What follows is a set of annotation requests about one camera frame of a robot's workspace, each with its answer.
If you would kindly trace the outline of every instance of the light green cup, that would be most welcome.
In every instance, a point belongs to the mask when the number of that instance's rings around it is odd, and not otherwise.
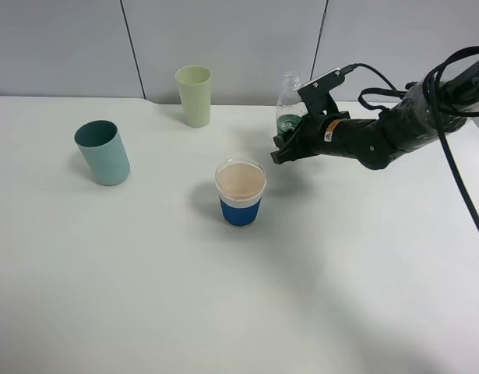
[[[175,73],[185,120],[191,127],[210,123],[211,71],[203,66],[186,66]]]

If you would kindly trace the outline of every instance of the blue cup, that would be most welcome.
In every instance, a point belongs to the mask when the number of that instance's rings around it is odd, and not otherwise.
[[[94,121],[80,127],[75,143],[100,185],[118,185],[130,174],[120,132],[113,122]]]
[[[254,161],[230,159],[218,167],[215,182],[225,221],[235,228],[252,224],[266,186],[262,167]]]

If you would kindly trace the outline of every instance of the teal cup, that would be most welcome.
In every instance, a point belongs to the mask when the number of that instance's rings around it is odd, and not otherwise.
[[[118,127],[109,121],[94,121],[80,127],[75,143],[100,185],[119,185],[130,174],[130,163]]]

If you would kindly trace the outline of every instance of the robotic arm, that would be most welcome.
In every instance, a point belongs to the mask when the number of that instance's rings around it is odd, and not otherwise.
[[[365,167],[378,170],[438,138],[422,82],[410,83],[407,92],[372,88],[362,91],[359,101],[365,107],[382,110],[377,120],[351,119],[348,112],[339,111],[329,92],[359,65],[334,69],[298,91],[308,113],[296,129],[274,137],[279,148],[271,153],[275,164],[326,154],[355,158]],[[373,93],[400,97],[402,101],[391,110],[372,107],[363,100],[363,95]],[[479,61],[442,83],[439,97],[440,108],[472,111],[479,107]],[[467,122],[467,117],[442,111],[440,119],[445,133],[454,132]]]

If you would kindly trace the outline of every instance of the sticker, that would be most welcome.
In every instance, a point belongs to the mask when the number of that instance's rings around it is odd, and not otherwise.
[[[324,141],[326,143],[331,143],[331,140],[333,140],[333,131],[341,121],[343,121],[343,119],[336,119],[327,126],[326,133],[324,134]]]
[[[288,130],[294,130],[300,123],[301,117],[299,115],[281,115],[277,119],[277,134],[284,134]]]

